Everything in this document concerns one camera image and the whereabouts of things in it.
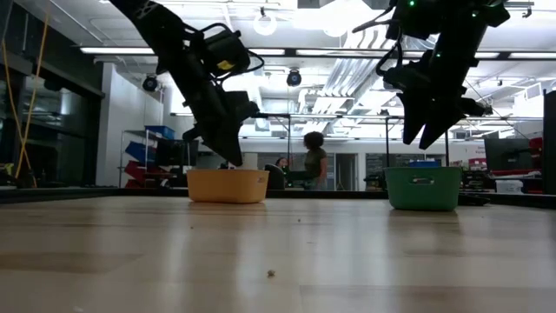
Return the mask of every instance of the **security camera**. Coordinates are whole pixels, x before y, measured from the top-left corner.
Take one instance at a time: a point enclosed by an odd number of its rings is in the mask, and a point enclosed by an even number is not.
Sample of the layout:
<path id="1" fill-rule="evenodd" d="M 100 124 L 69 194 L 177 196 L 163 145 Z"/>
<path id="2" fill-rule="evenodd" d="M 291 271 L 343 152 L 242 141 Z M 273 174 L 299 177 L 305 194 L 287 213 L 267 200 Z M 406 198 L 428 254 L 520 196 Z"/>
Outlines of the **security camera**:
<path id="1" fill-rule="evenodd" d="M 289 70 L 288 79 L 286 80 L 289 87 L 297 87 L 301 84 L 301 74 L 298 69 Z"/>
<path id="2" fill-rule="evenodd" d="M 158 81 L 156 75 L 147 75 L 145 81 L 142 82 L 142 88 L 147 92 L 155 92 L 158 88 Z"/>

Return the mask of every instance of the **yellow tag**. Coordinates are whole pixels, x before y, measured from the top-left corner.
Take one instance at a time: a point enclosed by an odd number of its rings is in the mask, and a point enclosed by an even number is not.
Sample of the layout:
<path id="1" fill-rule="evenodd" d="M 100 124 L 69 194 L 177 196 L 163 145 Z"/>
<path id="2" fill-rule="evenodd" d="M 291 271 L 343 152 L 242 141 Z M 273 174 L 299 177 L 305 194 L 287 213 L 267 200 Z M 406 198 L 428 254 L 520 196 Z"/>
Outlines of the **yellow tag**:
<path id="1" fill-rule="evenodd" d="M 224 60 L 217 64 L 220 70 L 231 70 L 234 68 L 235 64 L 231 64 L 228 61 Z"/>

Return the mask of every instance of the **green basket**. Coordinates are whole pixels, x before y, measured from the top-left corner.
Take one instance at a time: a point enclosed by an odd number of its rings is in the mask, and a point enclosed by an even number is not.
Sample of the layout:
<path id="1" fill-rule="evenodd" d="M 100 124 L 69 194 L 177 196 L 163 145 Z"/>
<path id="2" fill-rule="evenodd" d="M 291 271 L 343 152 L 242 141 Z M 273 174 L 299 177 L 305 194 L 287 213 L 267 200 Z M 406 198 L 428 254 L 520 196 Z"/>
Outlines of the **green basket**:
<path id="1" fill-rule="evenodd" d="M 384 169 L 388 199 L 399 210 L 453 210 L 458 206 L 460 168 Z"/>

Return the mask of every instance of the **ceiling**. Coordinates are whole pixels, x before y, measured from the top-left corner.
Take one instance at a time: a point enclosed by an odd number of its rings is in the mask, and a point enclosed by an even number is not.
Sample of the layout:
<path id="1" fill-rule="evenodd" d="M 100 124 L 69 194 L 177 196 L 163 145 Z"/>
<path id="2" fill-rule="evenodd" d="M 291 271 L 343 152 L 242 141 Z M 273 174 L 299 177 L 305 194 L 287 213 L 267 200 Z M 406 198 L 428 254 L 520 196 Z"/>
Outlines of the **ceiling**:
<path id="1" fill-rule="evenodd" d="M 384 31 L 370 30 L 365 36 L 348 36 L 359 23 L 376 17 L 381 12 L 371 10 L 362 0 L 335 0 L 320 9 L 297 9 L 296 0 L 268 0 L 264 4 L 267 15 L 276 18 L 276 30 L 263 36 L 254 28 L 254 20 L 260 16 L 260 0 L 236 0 L 224 5 L 210 1 L 175 0 L 168 7 L 185 23 L 204 27 L 211 23 L 227 23 L 240 30 L 247 47 L 298 47 L 298 48 L 385 48 L 390 42 L 384 40 Z M 50 10 L 52 26 L 66 37 L 82 46 L 144 46 L 138 32 L 116 8 L 98 0 L 16 0 L 35 16 L 42 18 Z M 533 14 L 522 18 L 525 9 L 512 9 L 512 18 L 499 28 L 489 28 L 480 46 L 481 50 L 555 50 L 556 49 L 556 3 L 553 0 L 535 0 Z M 261 22 L 267 27 L 266 18 Z M 416 44 L 407 41 L 407 45 Z M 156 57 L 118 57 L 109 60 L 118 63 L 118 69 L 130 79 L 141 80 L 156 66 Z M 314 97 L 300 104 L 300 93 L 308 89 L 322 90 L 327 96 L 351 97 L 344 103 L 327 100 L 318 102 L 318 110 L 312 113 L 373 114 L 382 107 L 397 101 L 391 90 L 384 90 L 381 80 L 374 74 L 374 64 L 367 60 L 340 60 L 318 58 L 268 57 L 264 71 L 256 73 L 260 105 L 265 111 L 291 110 L 291 102 L 297 110 L 314 108 Z M 288 69 L 298 68 L 302 75 L 300 87 L 286 85 Z M 168 86 L 169 77 L 161 77 Z M 556 81 L 556 62 L 501 62 L 484 61 L 468 74 L 467 96 L 485 99 L 494 107 L 512 108 L 514 97 L 526 86 L 541 84 L 550 88 Z M 397 103 L 393 108 L 400 108 Z M 319 123 L 323 129 L 327 123 Z"/>

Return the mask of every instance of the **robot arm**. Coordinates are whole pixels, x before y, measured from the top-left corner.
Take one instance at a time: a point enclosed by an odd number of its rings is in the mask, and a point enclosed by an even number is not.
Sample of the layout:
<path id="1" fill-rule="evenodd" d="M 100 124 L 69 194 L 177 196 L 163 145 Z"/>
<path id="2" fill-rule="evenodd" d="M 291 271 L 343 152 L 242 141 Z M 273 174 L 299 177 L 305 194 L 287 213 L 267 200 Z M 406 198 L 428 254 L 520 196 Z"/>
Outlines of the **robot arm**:
<path id="1" fill-rule="evenodd" d="M 238 133 L 242 122 L 258 113 L 245 91 L 224 91 L 222 82 L 231 76 L 260 69 L 264 62 L 221 23 L 196 30 L 164 6 L 145 0 L 110 0 L 137 28 L 158 56 L 157 74 L 168 71 L 186 99 L 196 120 L 183 134 L 191 141 L 200 136 L 208 146 L 236 166 L 242 165 Z M 213 28 L 222 31 L 205 38 Z M 261 64 L 248 69 L 250 57 Z"/>
<path id="2" fill-rule="evenodd" d="M 485 114 L 485 107 L 462 97 L 467 91 L 462 85 L 469 68 L 479 64 L 475 53 L 487 27 L 497 27 L 510 18 L 505 1 L 390 0 L 381 16 L 395 8 L 391 20 L 376 22 L 375 18 L 354 29 L 387 24 L 387 38 L 396 40 L 378 63 L 377 73 L 401 90 L 398 97 L 404 105 L 405 144 L 410 144 L 424 125 L 420 148 L 426 149 L 466 114 Z M 439 34 L 434 50 L 427 50 L 417 63 L 402 65 L 402 35 L 427 39 L 432 34 Z M 396 50 L 397 65 L 381 69 Z"/>

